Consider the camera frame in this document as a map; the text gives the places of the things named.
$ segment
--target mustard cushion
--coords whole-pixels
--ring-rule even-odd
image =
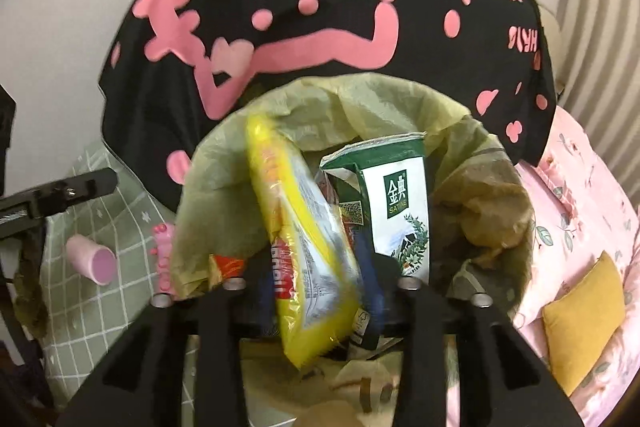
[[[567,295],[545,306],[551,373],[569,396],[598,361],[625,318],[622,280],[609,254]]]

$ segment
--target pink cup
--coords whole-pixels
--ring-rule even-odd
[[[66,242],[66,258],[76,271],[100,286],[109,284],[116,273],[116,256],[103,245],[98,245],[76,234]]]

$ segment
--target yellow plastic package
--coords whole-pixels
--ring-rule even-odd
[[[282,345],[303,367],[351,333],[360,272],[340,210],[326,202],[300,152],[264,116],[249,116],[246,133],[252,184],[271,241]]]

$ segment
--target green logo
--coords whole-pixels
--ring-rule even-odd
[[[384,176],[386,194],[386,219],[400,214],[409,207],[406,186],[406,170]]]

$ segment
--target pink floral bedding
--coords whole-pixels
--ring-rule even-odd
[[[604,251],[624,283],[626,319],[570,399],[586,427],[599,425],[640,367],[638,213],[593,152],[580,125],[558,107],[536,168],[516,166],[536,213],[531,281],[514,325],[548,361],[541,308],[564,296]],[[458,389],[449,392],[449,425],[459,424]]]

